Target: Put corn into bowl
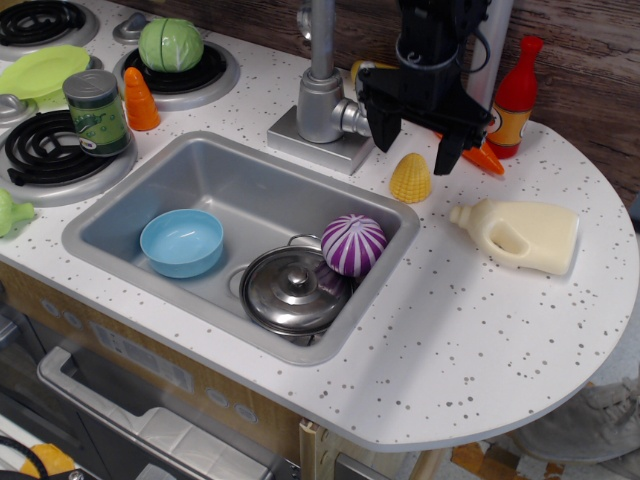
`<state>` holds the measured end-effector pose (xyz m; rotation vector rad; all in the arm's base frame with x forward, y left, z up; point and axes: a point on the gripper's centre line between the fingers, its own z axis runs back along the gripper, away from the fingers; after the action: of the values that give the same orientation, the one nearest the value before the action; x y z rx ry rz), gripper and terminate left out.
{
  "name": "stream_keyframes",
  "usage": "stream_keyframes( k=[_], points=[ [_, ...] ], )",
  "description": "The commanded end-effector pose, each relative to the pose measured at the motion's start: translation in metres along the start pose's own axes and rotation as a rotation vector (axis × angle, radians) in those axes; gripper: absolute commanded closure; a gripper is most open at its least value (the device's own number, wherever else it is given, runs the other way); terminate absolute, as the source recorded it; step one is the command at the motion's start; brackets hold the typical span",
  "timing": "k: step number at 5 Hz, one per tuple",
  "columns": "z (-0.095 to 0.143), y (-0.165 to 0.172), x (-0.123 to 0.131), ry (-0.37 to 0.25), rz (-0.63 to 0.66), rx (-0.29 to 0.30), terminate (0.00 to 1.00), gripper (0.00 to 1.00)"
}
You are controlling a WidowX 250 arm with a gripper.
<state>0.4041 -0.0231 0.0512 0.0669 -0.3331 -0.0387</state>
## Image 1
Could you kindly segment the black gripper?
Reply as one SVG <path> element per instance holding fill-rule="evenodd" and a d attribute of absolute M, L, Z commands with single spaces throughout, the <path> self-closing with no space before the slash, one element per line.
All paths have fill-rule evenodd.
<path fill-rule="evenodd" d="M 461 76 L 473 73 L 462 65 L 463 49 L 474 35 L 489 47 L 479 30 L 463 36 L 442 29 L 425 46 L 427 31 L 404 31 L 395 49 L 396 69 L 363 69 L 357 75 L 357 98 L 366 112 L 375 145 L 388 152 L 407 120 L 442 135 L 434 174 L 449 175 L 462 152 L 482 145 L 489 111 L 462 86 Z"/>

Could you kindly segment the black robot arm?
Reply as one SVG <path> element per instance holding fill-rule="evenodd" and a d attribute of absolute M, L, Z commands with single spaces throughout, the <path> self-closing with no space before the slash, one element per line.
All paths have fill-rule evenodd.
<path fill-rule="evenodd" d="M 406 120 L 442 135 L 434 173 L 448 175 L 462 152 L 479 147 L 489 111 L 462 85 L 468 37 L 488 18 L 487 1 L 401 1 L 396 69 L 365 67 L 357 97 L 375 145 L 386 152 Z"/>

